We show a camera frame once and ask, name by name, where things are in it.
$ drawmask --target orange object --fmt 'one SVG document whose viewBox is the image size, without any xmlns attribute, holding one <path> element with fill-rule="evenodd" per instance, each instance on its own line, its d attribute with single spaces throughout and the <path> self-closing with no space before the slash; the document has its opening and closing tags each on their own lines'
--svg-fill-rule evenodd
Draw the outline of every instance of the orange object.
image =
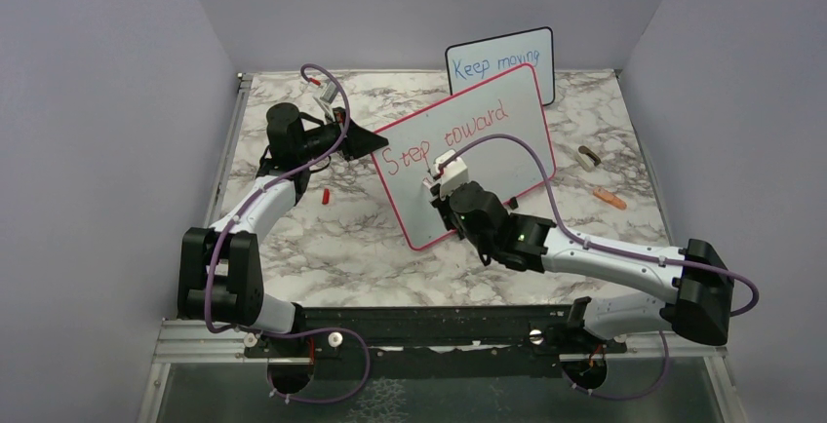
<svg viewBox="0 0 827 423">
<path fill-rule="evenodd" d="M 601 201 L 612 204 L 613 206 L 617 207 L 618 209 L 621 209 L 622 211 L 626 210 L 626 203 L 623 202 L 623 199 L 620 199 L 619 197 L 615 196 L 614 193 L 611 193 L 602 187 L 595 187 L 595 190 L 592 192 L 592 194 L 594 194 L 595 197 L 597 197 Z"/>
</svg>

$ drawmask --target glass panel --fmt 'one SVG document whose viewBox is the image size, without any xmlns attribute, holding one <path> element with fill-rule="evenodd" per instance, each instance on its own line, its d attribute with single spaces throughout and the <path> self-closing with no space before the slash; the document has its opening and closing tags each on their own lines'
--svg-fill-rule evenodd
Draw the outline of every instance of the glass panel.
<svg viewBox="0 0 827 423">
<path fill-rule="evenodd" d="M 601 392 L 648 387 L 662 360 L 610 361 Z M 529 377 L 369 381 L 356 397 L 330 405 L 269 398 L 264 365 L 173 365 L 159 421 L 204 422 L 719 422 L 723 421 L 702 358 L 673 360 L 666 384 L 632 402 L 590 399 L 563 379 Z M 303 397 L 347 392 L 355 381 L 314 381 Z"/>
</svg>

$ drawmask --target handwritten text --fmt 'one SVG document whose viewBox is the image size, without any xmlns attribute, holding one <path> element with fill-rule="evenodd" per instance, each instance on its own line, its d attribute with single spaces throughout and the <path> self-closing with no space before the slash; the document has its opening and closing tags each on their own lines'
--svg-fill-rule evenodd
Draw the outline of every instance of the handwritten text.
<svg viewBox="0 0 827 423">
<path fill-rule="evenodd" d="M 473 118 L 470 122 L 451 129 L 449 133 L 445 133 L 445 144 L 449 147 L 454 146 L 483 129 L 489 128 L 494 123 L 508 119 L 508 114 L 506 114 L 502 107 L 502 100 L 499 99 L 498 102 L 499 107 L 497 109 L 490 109 L 486 114 Z"/>
<path fill-rule="evenodd" d="M 419 146 L 411 147 L 408 149 L 407 152 L 403 152 L 402 157 L 402 164 L 405 165 L 405 168 L 409 167 L 413 162 L 421 162 L 422 160 L 428 160 L 428 150 L 431 149 L 431 142 L 427 140 L 423 140 Z M 392 171 L 389 171 L 390 175 L 394 175 L 399 172 L 399 163 L 394 160 L 393 158 L 389 158 L 388 154 L 392 154 L 393 150 L 390 147 L 385 148 L 382 150 L 382 160 L 385 163 L 393 165 L 395 168 Z"/>
<path fill-rule="evenodd" d="M 534 67 L 537 67 L 540 62 L 540 52 L 538 50 L 533 50 L 522 55 L 511 55 L 506 56 L 505 58 L 500 58 L 496 61 L 496 69 L 507 69 L 524 62 L 528 62 Z M 462 59 L 452 59 L 452 63 L 453 76 L 463 80 L 470 80 L 471 78 L 476 78 L 477 76 L 479 76 L 480 80 L 485 79 L 486 71 L 491 68 L 491 62 L 488 59 L 478 60 L 477 62 L 467 64 L 462 64 Z"/>
</svg>

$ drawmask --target brown object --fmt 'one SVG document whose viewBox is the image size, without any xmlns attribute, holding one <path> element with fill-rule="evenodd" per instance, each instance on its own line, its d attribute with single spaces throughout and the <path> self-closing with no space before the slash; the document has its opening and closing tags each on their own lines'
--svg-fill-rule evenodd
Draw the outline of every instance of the brown object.
<svg viewBox="0 0 827 423">
<path fill-rule="evenodd" d="M 595 187 L 595 190 L 592 192 L 592 194 L 594 194 L 595 197 L 597 197 L 601 201 L 612 204 L 613 206 L 617 207 L 618 209 L 621 209 L 622 211 L 626 210 L 626 203 L 623 202 L 623 199 L 620 199 L 619 197 L 615 196 L 614 193 L 607 191 L 602 187 Z"/>
<path fill-rule="evenodd" d="M 582 153 L 583 155 L 591 158 L 592 161 L 595 162 L 595 167 L 600 165 L 600 157 L 598 157 L 597 154 L 594 153 L 591 148 L 589 148 L 585 145 L 580 145 L 577 148 L 577 152 Z"/>
</svg>

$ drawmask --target screw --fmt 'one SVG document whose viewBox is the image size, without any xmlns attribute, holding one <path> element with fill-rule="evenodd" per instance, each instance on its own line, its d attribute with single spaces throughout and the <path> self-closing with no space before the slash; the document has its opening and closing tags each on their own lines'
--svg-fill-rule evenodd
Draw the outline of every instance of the screw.
<svg viewBox="0 0 827 423">
<path fill-rule="evenodd" d="M 534 345 L 539 345 L 542 343 L 542 340 L 542 332 L 539 329 L 536 328 L 529 332 L 529 342 L 533 343 Z"/>
<path fill-rule="evenodd" d="M 244 346 L 247 348 L 253 348 L 256 346 L 256 344 L 258 344 L 258 338 L 252 333 L 248 333 L 247 335 L 245 335 L 243 341 Z"/>
<path fill-rule="evenodd" d="M 328 335 L 328 343 L 334 348 L 341 345 L 341 342 L 343 340 L 344 340 L 344 337 L 342 337 L 341 333 L 339 333 L 339 332 L 333 332 L 330 335 Z"/>
</svg>

